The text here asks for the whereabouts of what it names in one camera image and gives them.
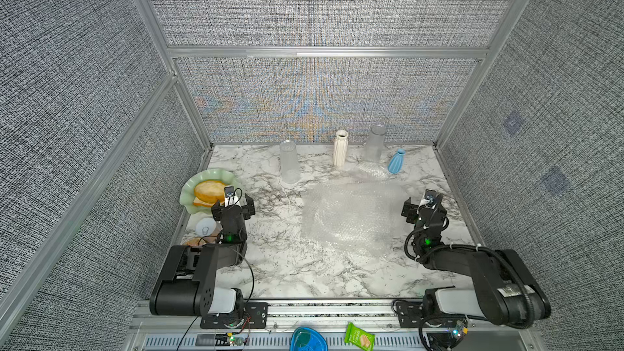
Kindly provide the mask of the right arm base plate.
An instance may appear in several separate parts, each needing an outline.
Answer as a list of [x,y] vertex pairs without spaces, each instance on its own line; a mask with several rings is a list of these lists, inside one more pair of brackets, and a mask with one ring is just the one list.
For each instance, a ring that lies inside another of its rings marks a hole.
[[424,328],[455,328],[457,324],[467,324],[467,318],[451,318],[450,314],[443,313],[429,298],[424,300],[395,299],[391,309],[398,317],[401,328],[417,328],[424,319],[430,319],[423,325]]

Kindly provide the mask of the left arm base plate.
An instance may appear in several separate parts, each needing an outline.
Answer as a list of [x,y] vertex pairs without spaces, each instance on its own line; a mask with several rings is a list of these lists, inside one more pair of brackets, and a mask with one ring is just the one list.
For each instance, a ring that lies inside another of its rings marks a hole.
[[244,329],[265,329],[269,305],[265,302],[240,302],[233,311],[202,317],[201,329],[241,332]]

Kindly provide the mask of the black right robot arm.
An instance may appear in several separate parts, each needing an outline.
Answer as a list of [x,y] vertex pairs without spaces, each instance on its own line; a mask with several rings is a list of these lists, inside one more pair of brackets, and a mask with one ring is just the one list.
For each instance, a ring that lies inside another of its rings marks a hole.
[[443,199],[443,194],[428,190],[419,203],[404,202],[401,216],[414,227],[404,252],[428,270],[467,276],[472,285],[428,289],[420,303],[397,302],[399,317],[440,326],[479,319],[514,329],[528,329],[549,318],[550,301],[515,250],[442,241],[450,225]]

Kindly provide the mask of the white ribbed ceramic vase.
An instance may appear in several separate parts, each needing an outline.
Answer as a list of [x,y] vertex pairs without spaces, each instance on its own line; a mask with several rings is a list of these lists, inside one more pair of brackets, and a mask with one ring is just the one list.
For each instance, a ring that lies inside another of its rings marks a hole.
[[333,165],[336,169],[342,169],[345,165],[349,148],[349,133],[344,130],[338,130],[334,139],[333,148]]

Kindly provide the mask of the clear glass vase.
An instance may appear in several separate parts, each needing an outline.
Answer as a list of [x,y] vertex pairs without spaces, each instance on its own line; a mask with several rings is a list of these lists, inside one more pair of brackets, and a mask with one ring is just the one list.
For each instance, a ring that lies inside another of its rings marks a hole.
[[296,185],[301,178],[297,145],[293,141],[282,141],[279,147],[281,181],[284,185]]
[[380,162],[384,142],[388,128],[383,124],[375,124],[370,127],[368,138],[362,153],[362,160],[365,162]]

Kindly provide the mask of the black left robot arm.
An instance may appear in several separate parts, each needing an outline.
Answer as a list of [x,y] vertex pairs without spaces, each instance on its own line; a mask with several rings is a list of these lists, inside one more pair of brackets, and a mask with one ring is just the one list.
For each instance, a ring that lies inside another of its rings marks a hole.
[[199,246],[170,248],[149,300],[152,315],[193,316],[205,329],[241,328],[250,318],[240,289],[216,285],[217,271],[245,261],[248,233],[245,221],[255,215],[254,200],[212,206],[222,232]]

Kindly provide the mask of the blue ribbed glass vase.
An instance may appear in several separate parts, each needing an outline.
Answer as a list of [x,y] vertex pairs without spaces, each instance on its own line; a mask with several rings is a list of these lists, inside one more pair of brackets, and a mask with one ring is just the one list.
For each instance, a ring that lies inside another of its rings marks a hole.
[[404,149],[398,149],[388,163],[388,172],[391,174],[398,174],[404,163],[406,151]]

